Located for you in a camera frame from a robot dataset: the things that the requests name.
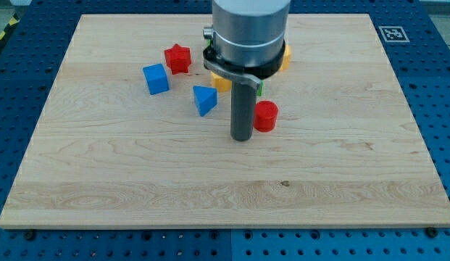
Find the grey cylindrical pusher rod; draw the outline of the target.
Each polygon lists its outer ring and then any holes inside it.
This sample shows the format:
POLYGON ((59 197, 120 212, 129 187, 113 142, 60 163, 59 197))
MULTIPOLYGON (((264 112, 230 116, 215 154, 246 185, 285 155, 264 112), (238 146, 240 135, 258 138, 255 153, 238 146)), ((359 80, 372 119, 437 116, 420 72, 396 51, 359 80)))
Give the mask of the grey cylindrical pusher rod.
POLYGON ((253 132, 257 90, 243 83, 232 82, 230 134, 236 141, 248 141, 253 132))

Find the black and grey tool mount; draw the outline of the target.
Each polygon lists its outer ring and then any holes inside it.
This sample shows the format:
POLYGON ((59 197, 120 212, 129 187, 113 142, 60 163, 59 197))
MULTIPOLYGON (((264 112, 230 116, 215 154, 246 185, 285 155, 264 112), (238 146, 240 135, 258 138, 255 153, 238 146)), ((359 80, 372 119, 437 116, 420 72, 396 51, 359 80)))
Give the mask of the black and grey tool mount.
POLYGON ((280 69, 285 50, 286 42, 281 37, 263 42, 233 42, 214 37, 203 50, 204 67, 228 80, 258 89, 262 80, 280 69))

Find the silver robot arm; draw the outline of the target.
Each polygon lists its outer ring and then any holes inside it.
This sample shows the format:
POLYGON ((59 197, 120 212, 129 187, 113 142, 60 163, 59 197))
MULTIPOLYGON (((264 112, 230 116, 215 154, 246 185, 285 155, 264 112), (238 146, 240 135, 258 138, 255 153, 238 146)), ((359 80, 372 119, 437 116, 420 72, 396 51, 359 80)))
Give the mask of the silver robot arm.
POLYGON ((213 0, 205 69, 232 83, 230 135, 251 138, 257 92, 283 63, 290 0, 213 0))

